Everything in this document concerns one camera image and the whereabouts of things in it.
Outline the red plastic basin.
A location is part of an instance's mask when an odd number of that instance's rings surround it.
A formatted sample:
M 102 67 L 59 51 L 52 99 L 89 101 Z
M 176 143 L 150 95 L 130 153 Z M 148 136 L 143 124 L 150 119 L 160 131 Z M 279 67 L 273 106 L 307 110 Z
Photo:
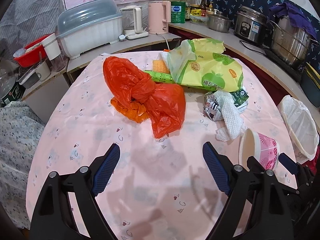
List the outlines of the red plastic basin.
M 23 68 L 31 67 L 34 64 L 39 63 L 41 60 L 45 60 L 47 58 L 47 54 L 41 42 L 49 36 L 49 34 L 46 34 L 26 45 L 24 47 L 26 50 L 25 53 L 22 56 L 14 57 L 14 60 Z

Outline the black induction cooktop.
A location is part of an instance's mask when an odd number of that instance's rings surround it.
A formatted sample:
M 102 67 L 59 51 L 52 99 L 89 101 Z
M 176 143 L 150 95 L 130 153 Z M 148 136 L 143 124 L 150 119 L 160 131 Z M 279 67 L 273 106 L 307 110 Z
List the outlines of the black induction cooktop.
M 289 76 L 291 76 L 296 82 L 300 82 L 303 74 L 304 64 L 297 62 L 293 65 L 286 63 L 277 54 L 275 54 L 270 48 L 264 48 L 266 57 L 277 64 L 282 70 L 284 70 Z

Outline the orange waffle sponge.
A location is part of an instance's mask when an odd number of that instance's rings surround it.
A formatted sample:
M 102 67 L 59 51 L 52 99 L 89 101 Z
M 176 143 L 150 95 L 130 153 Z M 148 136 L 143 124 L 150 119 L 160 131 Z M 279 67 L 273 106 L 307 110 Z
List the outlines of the orange waffle sponge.
M 163 60 L 153 60 L 152 70 L 158 73 L 170 74 L 170 70 Z

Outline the yellow green snack bag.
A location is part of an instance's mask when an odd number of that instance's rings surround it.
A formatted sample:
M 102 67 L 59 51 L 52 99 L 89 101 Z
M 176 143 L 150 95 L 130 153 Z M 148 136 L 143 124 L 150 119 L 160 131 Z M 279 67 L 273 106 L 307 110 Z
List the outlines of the yellow green snack bag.
M 242 66 L 224 52 L 223 42 L 213 38 L 184 40 L 164 55 L 164 62 L 179 85 L 235 92 L 242 88 Z

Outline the white dish box grey lid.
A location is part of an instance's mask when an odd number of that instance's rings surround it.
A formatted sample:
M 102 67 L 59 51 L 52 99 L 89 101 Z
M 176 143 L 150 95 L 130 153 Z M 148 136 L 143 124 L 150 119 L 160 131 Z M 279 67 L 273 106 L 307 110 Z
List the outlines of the white dish box grey lid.
M 57 38 L 65 55 L 80 54 L 118 42 L 123 33 L 122 14 L 114 0 L 95 0 L 64 11 L 57 20 Z

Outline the small steel pot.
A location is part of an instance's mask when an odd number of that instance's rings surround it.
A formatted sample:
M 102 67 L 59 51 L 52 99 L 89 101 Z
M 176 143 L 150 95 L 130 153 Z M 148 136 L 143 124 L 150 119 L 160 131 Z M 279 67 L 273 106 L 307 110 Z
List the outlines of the small steel pot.
M 208 12 L 207 27 L 211 30 L 218 31 L 221 33 L 227 33 L 231 26 L 231 20 L 227 17 L 215 14 L 213 12 Z

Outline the white paper towel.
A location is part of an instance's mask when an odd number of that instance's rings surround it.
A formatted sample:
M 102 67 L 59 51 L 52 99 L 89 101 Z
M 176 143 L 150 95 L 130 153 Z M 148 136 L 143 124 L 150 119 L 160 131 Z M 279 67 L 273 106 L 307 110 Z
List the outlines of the white paper towel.
M 225 127 L 216 130 L 216 140 L 223 142 L 234 140 L 244 132 L 244 120 L 234 105 L 231 93 L 218 90 L 214 94 L 225 122 Z

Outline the trash bin with white liner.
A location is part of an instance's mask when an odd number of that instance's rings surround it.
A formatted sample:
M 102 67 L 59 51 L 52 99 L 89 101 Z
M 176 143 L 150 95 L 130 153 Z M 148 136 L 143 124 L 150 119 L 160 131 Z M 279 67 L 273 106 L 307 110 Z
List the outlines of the trash bin with white liner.
M 317 152 L 319 134 L 309 109 L 301 101 L 286 95 L 278 105 L 279 113 L 287 127 L 296 161 L 312 161 Z

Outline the silver rice cooker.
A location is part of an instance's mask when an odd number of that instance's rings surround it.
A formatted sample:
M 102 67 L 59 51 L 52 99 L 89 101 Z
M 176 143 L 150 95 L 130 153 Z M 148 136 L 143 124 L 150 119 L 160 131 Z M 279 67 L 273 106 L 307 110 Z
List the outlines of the silver rice cooker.
M 241 6 L 237 12 L 234 34 L 252 43 L 262 45 L 267 31 L 267 17 L 249 7 Z

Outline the green foil pouch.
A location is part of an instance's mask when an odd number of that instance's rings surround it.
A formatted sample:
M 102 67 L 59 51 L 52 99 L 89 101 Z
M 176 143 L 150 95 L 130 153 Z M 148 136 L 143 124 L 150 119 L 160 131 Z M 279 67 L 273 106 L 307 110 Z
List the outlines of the green foil pouch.
M 212 121 L 223 120 L 224 114 L 242 113 L 248 106 L 249 95 L 241 88 L 235 92 L 223 90 L 206 93 L 204 96 L 204 113 Z

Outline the purple cloth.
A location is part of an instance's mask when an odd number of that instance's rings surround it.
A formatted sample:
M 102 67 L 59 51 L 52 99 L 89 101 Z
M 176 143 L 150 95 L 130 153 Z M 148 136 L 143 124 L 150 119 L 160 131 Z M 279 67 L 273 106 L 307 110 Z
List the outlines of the purple cloth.
M 275 17 L 281 18 L 283 16 L 289 17 L 290 24 L 293 27 L 301 28 L 314 39 L 317 38 L 316 32 L 307 17 L 292 4 L 283 2 L 270 7 L 268 10 L 268 21 L 274 20 Z

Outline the orange plastic bag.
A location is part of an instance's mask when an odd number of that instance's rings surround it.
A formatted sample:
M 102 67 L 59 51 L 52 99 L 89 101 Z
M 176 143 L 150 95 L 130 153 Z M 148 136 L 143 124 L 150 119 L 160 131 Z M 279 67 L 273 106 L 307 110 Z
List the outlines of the orange plastic bag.
M 105 59 L 103 75 L 113 94 L 111 105 L 136 123 L 150 119 L 155 138 L 181 129 L 186 106 L 181 86 L 155 83 L 130 60 L 115 56 Z

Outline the pink patterned tablecloth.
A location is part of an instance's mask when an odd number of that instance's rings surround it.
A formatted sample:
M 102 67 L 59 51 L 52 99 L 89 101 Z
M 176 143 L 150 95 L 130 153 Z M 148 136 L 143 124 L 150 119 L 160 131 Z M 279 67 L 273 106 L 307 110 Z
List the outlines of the pink patterned tablecloth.
M 202 155 L 210 142 L 237 164 L 239 139 L 221 142 L 203 113 L 204 94 L 185 91 L 180 130 L 160 139 L 150 120 L 138 124 L 111 105 L 103 77 L 104 55 L 83 70 L 57 104 L 39 140 L 28 176 L 26 209 L 33 210 L 48 174 L 89 165 L 112 144 L 120 159 L 97 203 L 120 239 L 205 239 L 226 202 Z

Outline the pink paper cup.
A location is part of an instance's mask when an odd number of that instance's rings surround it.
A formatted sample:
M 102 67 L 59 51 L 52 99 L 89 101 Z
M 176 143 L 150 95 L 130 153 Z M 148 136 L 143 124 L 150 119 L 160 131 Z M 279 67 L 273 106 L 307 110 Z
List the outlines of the pink paper cup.
M 239 146 L 239 164 L 249 170 L 247 161 L 255 157 L 266 170 L 275 170 L 280 154 L 278 142 L 266 135 L 246 129 Z

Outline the green wasabi box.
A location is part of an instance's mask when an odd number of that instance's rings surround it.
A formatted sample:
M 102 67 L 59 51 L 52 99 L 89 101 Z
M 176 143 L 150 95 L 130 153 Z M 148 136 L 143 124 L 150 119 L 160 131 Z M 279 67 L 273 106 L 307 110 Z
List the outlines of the green wasabi box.
M 175 83 L 170 74 L 155 72 L 152 70 L 144 70 L 144 72 L 149 74 L 154 82 Z

